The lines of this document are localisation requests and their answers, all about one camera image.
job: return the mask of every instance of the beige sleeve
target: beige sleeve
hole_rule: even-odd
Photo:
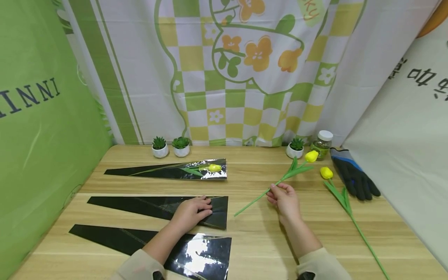
[[[299,263],[298,275],[308,271],[316,275],[315,280],[351,280],[350,274],[325,248],[306,254]]]
[[[164,267],[145,251],[138,250],[121,265],[111,280],[160,280],[162,278],[153,278],[153,273],[157,275],[157,271],[165,279]]]

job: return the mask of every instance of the checkered pattern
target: checkered pattern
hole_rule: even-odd
[[[217,71],[212,50],[219,29],[208,1],[162,1],[157,27],[167,60],[175,64],[174,99],[193,144],[279,146],[295,135],[308,142],[363,4],[331,0],[315,41],[305,42],[312,47],[297,84],[266,94],[253,79],[232,82]]]

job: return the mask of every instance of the potted succulent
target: potted succulent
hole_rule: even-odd
[[[303,154],[303,140],[296,136],[288,147],[286,147],[286,154],[291,159],[294,157],[301,158]]]
[[[152,140],[152,154],[156,158],[164,158],[168,153],[168,146],[163,137],[157,136]]]
[[[180,158],[188,155],[190,153],[190,139],[186,137],[180,136],[176,138],[172,142],[172,146],[174,147],[174,154]]]

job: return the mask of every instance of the orange object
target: orange object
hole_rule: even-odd
[[[420,30],[417,38],[423,37],[436,29],[448,17],[448,0],[442,0],[435,12],[432,14],[425,26]]]

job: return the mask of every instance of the orange flower print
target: orange flower print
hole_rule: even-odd
[[[240,51],[239,43],[241,43],[241,37],[235,36],[233,38],[230,38],[229,35],[224,35],[222,37],[223,40],[223,48],[226,50],[232,50],[234,52]]]
[[[272,53],[271,40],[263,36],[258,41],[258,45],[250,42],[246,44],[246,58],[244,64],[252,65],[255,72],[261,72],[269,66],[269,55]]]
[[[263,0],[238,0],[240,9],[240,21],[246,23],[252,14],[261,15],[264,13],[264,2]]]
[[[288,71],[290,73],[294,72],[297,69],[297,58],[302,54],[302,49],[297,49],[295,51],[284,51],[278,62],[278,66],[281,68],[283,72]]]

